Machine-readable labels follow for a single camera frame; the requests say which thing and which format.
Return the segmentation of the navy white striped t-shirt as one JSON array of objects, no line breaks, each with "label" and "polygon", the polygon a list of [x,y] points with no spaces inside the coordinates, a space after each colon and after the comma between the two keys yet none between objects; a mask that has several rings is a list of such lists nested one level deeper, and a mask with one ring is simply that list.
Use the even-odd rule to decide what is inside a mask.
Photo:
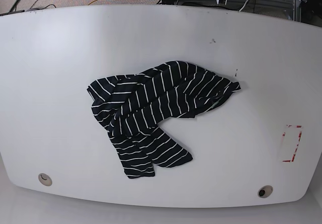
[{"label": "navy white striped t-shirt", "polygon": [[98,79],[87,88],[93,116],[107,131],[130,179],[153,177],[154,166],[173,168],[193,159],[160,122],[212,111],[239,90],[238,82],[185,61]]}]

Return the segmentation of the right table grommet hole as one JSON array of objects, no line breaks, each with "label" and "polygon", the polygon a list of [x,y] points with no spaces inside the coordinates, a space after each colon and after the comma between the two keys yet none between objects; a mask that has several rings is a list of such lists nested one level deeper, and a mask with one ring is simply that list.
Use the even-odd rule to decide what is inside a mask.
[{"label": "right table grommet hole", "polygon": [[261,189],[258,190],[258,197],[259,198],[267,198],[273,192],[273,187],[270,185],[263,186]]}]

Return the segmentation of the table grommet hole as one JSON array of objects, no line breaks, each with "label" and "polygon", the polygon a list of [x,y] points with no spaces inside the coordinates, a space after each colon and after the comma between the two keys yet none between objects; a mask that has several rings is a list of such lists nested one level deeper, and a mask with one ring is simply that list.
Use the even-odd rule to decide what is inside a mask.
[{"label": "table grommet hole", "polygon": [[258,197],[259,198],[267,198],[273,192],[273,187],[270,185],[263,186],[261,189],[258,190]]},{"label": "table grommet hole", "polygon": [[47,174],[40,173],[38,175],[38,180],[44,186],[51,186],[52,185],[52,179]]}]

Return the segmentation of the red tape rectangle marking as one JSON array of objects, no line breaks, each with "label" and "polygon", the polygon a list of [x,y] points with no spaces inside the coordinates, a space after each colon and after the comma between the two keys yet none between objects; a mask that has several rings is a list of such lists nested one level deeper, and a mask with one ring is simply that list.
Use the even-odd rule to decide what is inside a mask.
[{"label": "red tape rectangle marking", "polygon": [[278,153],[279,161],[291,163],[295,160],[302,132],[303,127],[301,125],[286,125]]}]

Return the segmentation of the left table grommet hole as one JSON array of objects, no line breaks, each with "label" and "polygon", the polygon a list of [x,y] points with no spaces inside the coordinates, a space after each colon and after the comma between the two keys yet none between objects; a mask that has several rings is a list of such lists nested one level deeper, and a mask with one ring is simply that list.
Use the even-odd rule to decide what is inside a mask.
[{"label": "left table grommet hole", "polygon": [[38,175],[38,180],[44,186],[51,186],[52,185],[52,179],[47,174],[40,173]]}]

